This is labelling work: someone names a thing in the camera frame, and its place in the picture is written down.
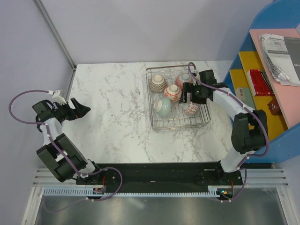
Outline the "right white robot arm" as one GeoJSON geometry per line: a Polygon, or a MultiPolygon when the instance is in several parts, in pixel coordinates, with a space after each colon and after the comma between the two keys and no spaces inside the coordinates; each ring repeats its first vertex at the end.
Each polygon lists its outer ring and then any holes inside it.
{"type": "Polygon", "coordinates": [[[217,82],[213,70],[205,70],[199,74],[189,71],[187,75],[192,82],[183,83],[181,103],[190,100],[204,104],[209,99],[221,106],[233,120],[232,148],[219,161],[221,169],[214,176],[217,183],[226,184],[231,180],[232,172],[239,170],[249,157],[257,156],[256,151],[265,148],[265,153],[268,153],[270,145],[266,113],[239,100],[227,84],[217,82]]]}

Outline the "leaf pattern bowl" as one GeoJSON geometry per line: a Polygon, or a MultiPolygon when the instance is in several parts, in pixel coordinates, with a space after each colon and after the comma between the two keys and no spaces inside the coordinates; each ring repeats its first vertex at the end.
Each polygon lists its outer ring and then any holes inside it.
{"type": "Polygon", "coordinates": [[[175,84],[182,89],[184,83],[193,83],[193,81],[190,74],[182,73],[176,77],[175,84]]]}

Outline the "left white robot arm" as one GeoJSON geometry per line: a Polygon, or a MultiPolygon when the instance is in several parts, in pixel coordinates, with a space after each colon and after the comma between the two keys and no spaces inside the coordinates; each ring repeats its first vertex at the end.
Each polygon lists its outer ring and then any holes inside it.
{"type": "Polygon", "coordinates": [[[32,106],[37,114],[37,129],[44,136],[43,146],[37,150],[37,156],[60,182],[72,179],[79,172],[80,177],[86,177],[92,184],[99,184],[103,173],[62,132],[62,123],[65,120],[80,119],[91,110],[75,98],[70,100],[74,108],[68,103],[61,105],[49,100],[42,100],[32,106]]]}

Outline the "brown square pattern bowl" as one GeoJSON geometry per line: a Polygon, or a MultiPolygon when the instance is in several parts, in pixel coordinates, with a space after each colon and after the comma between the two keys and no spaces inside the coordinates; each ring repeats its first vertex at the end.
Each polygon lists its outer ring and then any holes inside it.
{"type": "Polygon", "coordinates": [[[161,75],[155,75],[150,81],[150,90],[153,92],[163,92],[167,87],[166,80],[161,75]]]}

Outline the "orange floral bowl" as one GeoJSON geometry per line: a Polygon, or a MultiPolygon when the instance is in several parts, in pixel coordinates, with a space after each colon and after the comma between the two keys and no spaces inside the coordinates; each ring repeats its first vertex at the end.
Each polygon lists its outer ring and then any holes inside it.
{"type": "Polygon", "coordinates": [[[177,102],[180,100],[182,90],[176,84],[167,86],[164,90],[164,97],[170,99],[171,102],[177,102]]]}

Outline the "blue triangle pattern bowl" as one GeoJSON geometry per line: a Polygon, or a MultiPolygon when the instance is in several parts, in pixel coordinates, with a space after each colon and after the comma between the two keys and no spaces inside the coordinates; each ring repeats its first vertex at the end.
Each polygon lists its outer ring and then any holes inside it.
{"type": "Polygon", "coordinates": [[[185,103],[183,106],[183,112],[191,116],[195,115],[198,109],[199,109],[199,105],[193,102],[185,103]]]}

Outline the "metal wire dish rack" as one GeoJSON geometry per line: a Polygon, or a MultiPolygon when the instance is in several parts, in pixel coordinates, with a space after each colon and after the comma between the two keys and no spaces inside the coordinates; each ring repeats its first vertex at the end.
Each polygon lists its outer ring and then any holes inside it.
{"type": "Polygon", "coordinates": [[[171,131],[185,128],[200,128],[210,122],[210,113],[207,104],[199,105],[194,115],[184,112],[186,103],[172,102],[171,110],[167,117],[160,118],[154,111],[155,101],[164,97],[163,92],[153,92],[150,90],[150,82],[155,75],[161,75],[166,80],[167,85],[175,84],[176,77],[187,73],[187,65],[174,65],[164,67],[149,67],[146,69],[146,82],[148,102],[150,109],[150,124],[154,131],[171,131]]]}

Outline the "pale green ribbed bowl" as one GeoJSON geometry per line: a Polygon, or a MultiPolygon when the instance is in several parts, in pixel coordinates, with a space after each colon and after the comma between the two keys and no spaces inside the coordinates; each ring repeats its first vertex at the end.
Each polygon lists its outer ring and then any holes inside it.
{"type": "Polygon", "coordinates": [[[171,101],[166,97],[162,97],[154,102],[153,109],[160,118],[166,118],[171,111],[171,101]]]}

